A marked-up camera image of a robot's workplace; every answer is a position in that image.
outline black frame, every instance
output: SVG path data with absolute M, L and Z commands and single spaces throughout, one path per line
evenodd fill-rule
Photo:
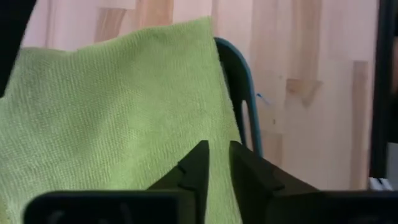
M 386 178 L 396 0 L 379 0 L 369 176 Z

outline blue chair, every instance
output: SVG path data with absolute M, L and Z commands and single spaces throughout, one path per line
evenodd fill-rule
M 233 104 L 236 123 L 238 124 L 242 144 L 247 146 L 242 111 L 242 103 L 245 101 L 249 112 L 253 151 L 258 156 L 262 157 L 256 95 L 254 93 L 249 65 L 245 61 L 240 51 L 233 44 L 218 37 L 215 38 L 215 41 L 218 54 L 220 56 L 220 63 L 224 71 L 224 79 L 229 90 L 229 97 L 231 98 Z

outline wooden surface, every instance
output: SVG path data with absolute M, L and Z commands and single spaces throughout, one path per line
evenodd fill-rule
M 212 16 L 248 60 L 264 155 L 321 189 L 366 186 L 375 0 L 38 0 L 24 45 L 75 50 Z

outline green microfiber towel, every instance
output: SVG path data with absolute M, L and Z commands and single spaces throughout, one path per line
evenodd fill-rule
M 76 52 L 22 49 L 0 99 L 0 223 L 53 190 L 146 189 L 210 143 L 207 223 L 240 223 L 239 140 L 209 18 Z

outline black plastic piece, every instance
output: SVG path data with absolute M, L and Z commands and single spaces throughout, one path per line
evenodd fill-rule
M 148 190 L 65 191 L 41 195 L 28 204 L 24 223 L 202 224 L 209 153 L 208 142 L 201 141 Z
M 266 223 L 266 211 L 276 196 L 317 191 L 236 141 L 231 141 L 229 146 L 229 161 L 234 192 L 244 224 Z
M 369 176 L 386 178 L 396 0 L 379 0 Z
M 36 0 L 0 1 L 0 97 L 3 96 Z
M 229 156 L 243 224 L 398 223 L 398 192 L 319 191 L 238 142 Z

